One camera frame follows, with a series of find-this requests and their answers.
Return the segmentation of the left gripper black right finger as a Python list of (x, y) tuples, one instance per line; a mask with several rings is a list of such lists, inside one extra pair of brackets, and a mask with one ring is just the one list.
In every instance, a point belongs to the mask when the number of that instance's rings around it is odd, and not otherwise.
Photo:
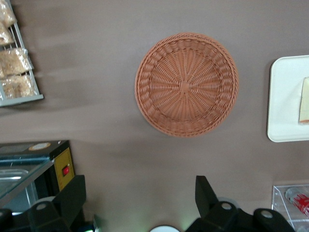
[(220, 201), (205, 176), (196, 176), (195, 201), (200, 214), (188, 232), (292, 232), (277, 211), (258, 208), (252, 215), (229, 201)]

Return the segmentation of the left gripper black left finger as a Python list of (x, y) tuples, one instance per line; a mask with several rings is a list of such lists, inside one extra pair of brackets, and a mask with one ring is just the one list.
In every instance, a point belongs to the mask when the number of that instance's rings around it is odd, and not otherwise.
[(19, 215), (0, 210), (2, 232), (69, 232), (86, 201), (85, 176), (75, 176), (51, 201), (41, 201)]

